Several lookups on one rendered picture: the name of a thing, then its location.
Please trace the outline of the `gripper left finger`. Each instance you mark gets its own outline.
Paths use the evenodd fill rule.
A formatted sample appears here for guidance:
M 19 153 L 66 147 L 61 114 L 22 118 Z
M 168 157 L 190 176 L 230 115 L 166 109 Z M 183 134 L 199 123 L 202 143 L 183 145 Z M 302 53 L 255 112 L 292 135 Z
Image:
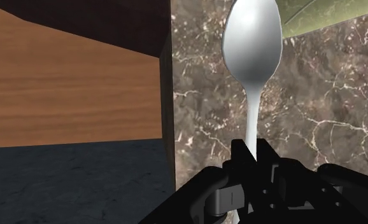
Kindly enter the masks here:
M 231 141 L 223 167 L 198 172 L 138 224 L 222 224 L 229 211 L 250 212 L 245 170 L 256 164 L 242 139 Z

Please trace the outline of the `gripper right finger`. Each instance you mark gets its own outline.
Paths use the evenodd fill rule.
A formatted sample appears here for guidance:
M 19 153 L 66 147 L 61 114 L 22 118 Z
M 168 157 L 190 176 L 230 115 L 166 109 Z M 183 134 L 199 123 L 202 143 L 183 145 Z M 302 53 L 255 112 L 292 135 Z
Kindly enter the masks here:
M 368 224 L 368 175 L 330 163 L 309 170 L 280 157 L 265 139 L 257 140 L 257 162 L 266 167 L 293 224 Z

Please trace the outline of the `silver metal spoon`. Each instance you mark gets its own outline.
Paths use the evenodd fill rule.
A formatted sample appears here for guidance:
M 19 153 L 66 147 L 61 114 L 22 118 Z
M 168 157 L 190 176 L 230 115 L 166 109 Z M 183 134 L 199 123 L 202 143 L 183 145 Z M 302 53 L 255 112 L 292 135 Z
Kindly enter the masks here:
M 261 92 L 280 63 L 282 48 L 276 1 L 235 0 L 225 22 L 222 55 L 226 68 L 246 93 L 245 143 L 254 157 Z

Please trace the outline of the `brown wooden cabinet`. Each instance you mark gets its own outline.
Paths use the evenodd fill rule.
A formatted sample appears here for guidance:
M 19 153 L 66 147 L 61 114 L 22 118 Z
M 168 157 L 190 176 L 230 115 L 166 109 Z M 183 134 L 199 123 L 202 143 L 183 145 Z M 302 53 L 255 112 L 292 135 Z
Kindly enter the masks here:
M 175 180 L 171 0 L 0 0 L 0 148 L 162 139 Z

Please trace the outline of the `olive green flat plate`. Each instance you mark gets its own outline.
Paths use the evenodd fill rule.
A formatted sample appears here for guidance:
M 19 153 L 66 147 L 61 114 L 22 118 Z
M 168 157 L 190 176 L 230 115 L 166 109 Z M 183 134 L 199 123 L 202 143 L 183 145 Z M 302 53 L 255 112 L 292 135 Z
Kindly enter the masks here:
M 284 38 L 368 14 L 368 0 L 276 0 Z

